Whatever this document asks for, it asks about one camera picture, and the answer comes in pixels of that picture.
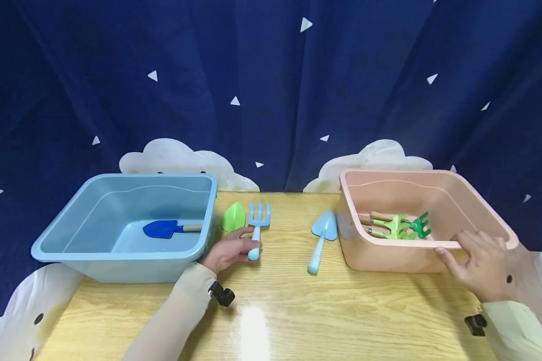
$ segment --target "hand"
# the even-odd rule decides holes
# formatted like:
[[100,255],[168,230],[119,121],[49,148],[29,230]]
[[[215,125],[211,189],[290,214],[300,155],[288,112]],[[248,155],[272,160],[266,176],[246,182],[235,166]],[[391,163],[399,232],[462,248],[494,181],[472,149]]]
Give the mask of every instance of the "hand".
[[451,275],[481,303],[516,301],[506,242],[484,232],[463,231],[456,237],[469,255],[464,265],[460,265],[445,248],[435,249]]
[[253,233],[253,228],[243,227],[228,233],[215,243],[201,264],[218,274],[235,262],[253,262],[249,260],[247,254],[253,248],[260,247],[260,242],[251,238],[241,238],[247,233]]

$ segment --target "light blue trowel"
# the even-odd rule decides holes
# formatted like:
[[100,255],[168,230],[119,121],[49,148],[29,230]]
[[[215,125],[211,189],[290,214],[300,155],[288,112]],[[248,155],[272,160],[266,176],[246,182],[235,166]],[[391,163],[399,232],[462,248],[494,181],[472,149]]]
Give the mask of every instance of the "light blue trowel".
[[335,241],[337,238],[337,221],[335,219],[335,214],[331,211],[321,213],[321,216],[319,216],[312,225],[311,231],[314,235],[318,236],[319,239],[317,240],[317,245],[315,246],[315,250],[313,250],[311,260],[309,261],[308,272],[317,274],[319,263],[321,262],[324,240]]

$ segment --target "blue plastic basin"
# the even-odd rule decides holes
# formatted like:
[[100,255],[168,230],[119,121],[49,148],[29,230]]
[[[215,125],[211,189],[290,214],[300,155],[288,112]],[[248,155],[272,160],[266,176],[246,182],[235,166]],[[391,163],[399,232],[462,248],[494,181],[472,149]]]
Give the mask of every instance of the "blue plastic basin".
[[[104,283],[176,282],[211,244],[216,196],[217,179],[206,173],[97,175],[48,225],[31,254]],[[144,225],[156,220],[203,229],[147,237]]]

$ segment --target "wood grain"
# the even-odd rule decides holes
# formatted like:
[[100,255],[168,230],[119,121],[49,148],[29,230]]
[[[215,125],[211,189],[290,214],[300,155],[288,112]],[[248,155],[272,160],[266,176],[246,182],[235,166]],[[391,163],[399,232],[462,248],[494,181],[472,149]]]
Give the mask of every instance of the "wood grain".
[[[326,242],[318,274],[307,273],[317,241],[310,227],[338,197],[219,193],[219,220],[235,201],[247,210],[270,202],[271,226],[260,263],[219,276],[236,300],[211,304],[180,360],[495,360],[463,323],[477,301],[449,275],[354,271],[339,241]],[[37,360],[120,360],[171,289],[85,280]]]

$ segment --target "sleeve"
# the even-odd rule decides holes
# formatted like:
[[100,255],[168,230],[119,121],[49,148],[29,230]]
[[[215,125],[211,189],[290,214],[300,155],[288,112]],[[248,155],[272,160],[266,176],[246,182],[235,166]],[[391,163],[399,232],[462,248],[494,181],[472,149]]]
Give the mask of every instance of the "sleeve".
[[542,361],[542,326],[526,305],[491,302],[482,309],[484,332],[499,361]]
[[215,277],[213,271],[199,263],[188,266],[122,360],[177,360],[187,338],[205,315],[211,298],[208,290]]

